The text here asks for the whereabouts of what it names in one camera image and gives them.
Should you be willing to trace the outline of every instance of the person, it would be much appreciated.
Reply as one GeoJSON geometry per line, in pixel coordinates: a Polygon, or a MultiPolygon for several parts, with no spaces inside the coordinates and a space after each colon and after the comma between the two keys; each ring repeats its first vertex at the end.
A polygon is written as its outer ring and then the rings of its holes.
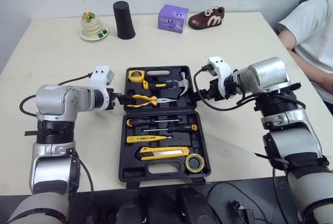
{"type": "Polygon", "coordinates": [[[333,0],[300,4],[278,29],[282,44],[333,115],[333,0]]]}

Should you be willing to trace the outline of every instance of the tool case latch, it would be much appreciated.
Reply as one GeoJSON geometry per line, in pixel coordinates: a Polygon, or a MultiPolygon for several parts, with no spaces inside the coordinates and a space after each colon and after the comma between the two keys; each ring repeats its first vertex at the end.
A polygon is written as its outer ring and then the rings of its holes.
{"type": "Polygon", "coordinates": [[[140,182],[139,181],[128,182],[126,184],[127,189],[138,189],[139,187],[140,187],[140,182]]]}
{"type": "Polygon", "coordinates": [[[206,184],[204,177],[191,178],[194,185],[206,184]]]}

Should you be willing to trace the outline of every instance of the screwdriver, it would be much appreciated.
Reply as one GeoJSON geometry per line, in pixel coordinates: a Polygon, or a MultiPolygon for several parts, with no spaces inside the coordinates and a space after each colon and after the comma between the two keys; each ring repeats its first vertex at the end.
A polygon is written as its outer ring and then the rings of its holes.
{"type": "Polygon", "coordinates": [[[160,136],[160,135],[134,135],[127,136],[127,143],[135,143],[135,142],[154,142],[172,138],[172,136],[160,136]]]}
{"type": "Polygon", "coordinates": [[[135,119],[128,119],[126,121],[126,125],[128,127],[136,127],[136,126],[143,126],[143,125],[154,125],[155,122],[169,122],[169,121],[180,121],[180,120],[161,120],[155,121],[155,119],[145,119],[145,118],[135,118],[135,119]]]}
{"type": "Polygon", "coordinates": [[[143,132],[151,132],[151,131],[162,131],[167,130],[168,132],[185,132],[185,133],[192,133],[198,130],[198,126],[195,124],[179,124],[176,126],[168,126],[167,129],[146,129],[143,132]]]}

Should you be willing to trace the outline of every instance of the white table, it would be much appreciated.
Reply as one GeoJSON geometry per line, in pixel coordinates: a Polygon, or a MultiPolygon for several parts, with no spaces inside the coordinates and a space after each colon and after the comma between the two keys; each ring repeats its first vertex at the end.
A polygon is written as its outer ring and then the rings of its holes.
{"type": "MultiPolygon", "coordinates": [[[[23,115],[18,105],[43,84],[56,84],[91,72],[97,65],[110,65],[116,76],[111,87],[124,92],[128,67],[188,65],[194,74],[210,56],[222,56],[233,68],[273,56],[286,64],[292,82],[301,82],[298,99],[316,131],[324,154],[333,157],[333,117],[304,73],[294,63],[276,34],[260,13],[226,13],[221,26],[196,31],[188,26],[183,34],[157,29],[157,15],[133,16],[136,37],[117,38],[113,17],[101,17],[109,36],[98,42],[80,39],[79,18],[33,20],[0,77],[0,195],[30,194],[29,173],[35,137],[24,131],[35,130],[36,120],[23,115]]],[[[208,87],[212,76],[199,76],[199,86],[208,87]]],[[[88,85],[87,80],[74,84],[88,85]]],[[[215,103],[229,107],[236,99],[215,103]]],[[[35,111],[34,100],[25,108],[35,111]]],[[[270,177],[269,163],[257,158],[264,154],[262,135],[266,131],[260,113],[248,104],[229,112],[216,112],[198,103],[212,173],[208,181],[270,177]]],[[[95,190],[125,187],[118,179],[122,106],[102,113],[80,113],[75,123],[75,140],[80,158],[89,168],[95,190]]],[[[188,182],[165,180],[143,182],[142,186],[188,182]]],[[[88,191],[81,173],[79,191],[88,191]]]]}

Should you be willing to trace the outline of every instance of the roll of tape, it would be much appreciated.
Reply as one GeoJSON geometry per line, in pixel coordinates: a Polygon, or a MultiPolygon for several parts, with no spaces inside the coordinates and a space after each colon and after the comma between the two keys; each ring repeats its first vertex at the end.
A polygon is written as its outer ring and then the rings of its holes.
{"type": "Polygon", "coordinates": [[[188,171],[192,172],[192,173],[198,173],[200,172],[203,167],[204,167],[204,159],[201,155],[199,154],[190,154],[188,156],[186,156],[186,159],[185,159],[185,167],[188,169],[188,171]],[[190,160],[191,159],[196,159],[198,162],[199,162],[199,167],[197,168],[193,168],[191,167],[190,165],[190,160]]]}

